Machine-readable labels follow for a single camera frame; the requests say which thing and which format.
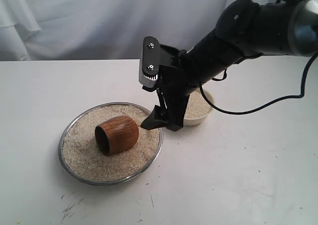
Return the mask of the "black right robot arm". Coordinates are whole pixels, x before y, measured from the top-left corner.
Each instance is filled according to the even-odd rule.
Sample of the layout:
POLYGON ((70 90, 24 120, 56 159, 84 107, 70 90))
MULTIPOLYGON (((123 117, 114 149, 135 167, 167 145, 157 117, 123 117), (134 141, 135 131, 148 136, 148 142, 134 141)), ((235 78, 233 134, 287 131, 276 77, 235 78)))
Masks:
POLYGON ((261 56, 318 56, 318 1, 282 0, 259 5, 237 0, 221 14, 216 27, 191 50, 143 40, 139 82, 156 92, 159 105, 143 129, 183 127, 189 96, 228 67, 261 56))

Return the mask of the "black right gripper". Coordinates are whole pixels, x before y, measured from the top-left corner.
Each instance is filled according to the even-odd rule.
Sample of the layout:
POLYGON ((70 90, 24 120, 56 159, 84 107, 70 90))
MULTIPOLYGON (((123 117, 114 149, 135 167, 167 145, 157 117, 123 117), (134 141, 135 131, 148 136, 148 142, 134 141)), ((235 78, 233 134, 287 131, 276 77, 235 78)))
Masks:
POLYGON ((159 106, 155 105, 151 114, 141 123, 141 128, 153 130, 166 127, 170 131, 183 128, 189 95, 186 57, 192 51, 180 50, 161 44, 155 37, 143 39, 139 69, 147 76, 158 74, 153 88, 142 86, 147 92, 157 92, 159 106))

